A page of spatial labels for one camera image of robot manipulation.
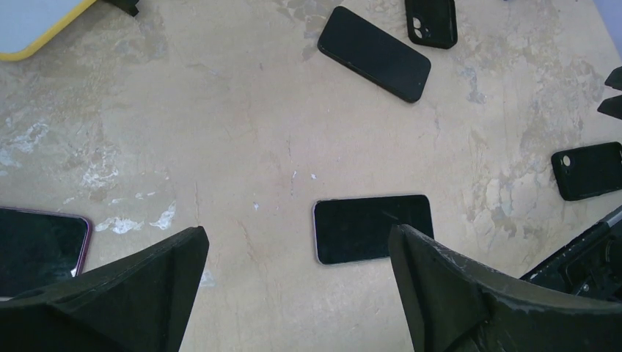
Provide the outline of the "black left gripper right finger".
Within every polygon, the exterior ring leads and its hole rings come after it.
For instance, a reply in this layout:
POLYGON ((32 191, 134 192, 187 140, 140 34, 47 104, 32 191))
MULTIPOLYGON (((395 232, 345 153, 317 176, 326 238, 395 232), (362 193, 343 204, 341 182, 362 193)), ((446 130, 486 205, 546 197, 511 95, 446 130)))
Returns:
POLYGON ((619 351, 621 305, 513 278, 408 225, 392 270, 416 351, 619 351))

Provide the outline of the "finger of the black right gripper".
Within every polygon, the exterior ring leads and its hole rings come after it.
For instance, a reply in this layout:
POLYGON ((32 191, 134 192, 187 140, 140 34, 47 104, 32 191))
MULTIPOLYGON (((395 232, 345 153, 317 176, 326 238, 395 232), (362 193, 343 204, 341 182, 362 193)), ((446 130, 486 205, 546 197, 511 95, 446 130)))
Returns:
POLYGON ((608 87, 621 91, 622 90, 622 67, 615 68, 611 72, 611 74, 609 74, 604 84, 608 87))
POLYGON ((622 120, 622 95, 603 100, 597 111, 609 117, 622 120))

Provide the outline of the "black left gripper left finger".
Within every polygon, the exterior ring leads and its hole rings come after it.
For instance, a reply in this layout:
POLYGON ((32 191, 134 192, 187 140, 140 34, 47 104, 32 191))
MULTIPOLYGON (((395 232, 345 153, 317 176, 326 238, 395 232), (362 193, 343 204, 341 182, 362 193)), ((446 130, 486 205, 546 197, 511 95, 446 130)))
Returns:
POLYGON ((1 303, 3 351, 178 351, 209 250, 189 227, 1 303))

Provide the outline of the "silver-edged black-screen phone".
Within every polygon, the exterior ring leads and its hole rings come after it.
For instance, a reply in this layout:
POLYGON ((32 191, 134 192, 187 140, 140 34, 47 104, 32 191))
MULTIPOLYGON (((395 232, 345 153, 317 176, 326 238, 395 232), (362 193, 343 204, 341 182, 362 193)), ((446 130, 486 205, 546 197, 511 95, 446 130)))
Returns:
POLYGON ((316 257, 323 265, 388 257, 389 234, 397 225, 433 237, 431 205, 423 194, 325 199, 312 214, 316 257))

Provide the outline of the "black phone case with cutout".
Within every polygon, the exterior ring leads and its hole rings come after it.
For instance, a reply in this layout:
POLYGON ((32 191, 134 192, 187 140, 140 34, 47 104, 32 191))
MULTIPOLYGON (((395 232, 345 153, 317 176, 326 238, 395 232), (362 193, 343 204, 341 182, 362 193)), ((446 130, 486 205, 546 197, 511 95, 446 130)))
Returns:
POLYGON ((417 45, 449 49, 458 41, 454 0, 405 0, 409 39, 417 45))

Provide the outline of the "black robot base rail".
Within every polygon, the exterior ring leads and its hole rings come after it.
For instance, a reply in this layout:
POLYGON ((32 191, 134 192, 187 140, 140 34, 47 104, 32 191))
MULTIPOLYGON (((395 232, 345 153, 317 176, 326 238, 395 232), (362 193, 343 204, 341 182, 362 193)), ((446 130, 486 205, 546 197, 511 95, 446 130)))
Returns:
POLYGON ((562 293, 621 302, 621 208, 521 277, 562 293))

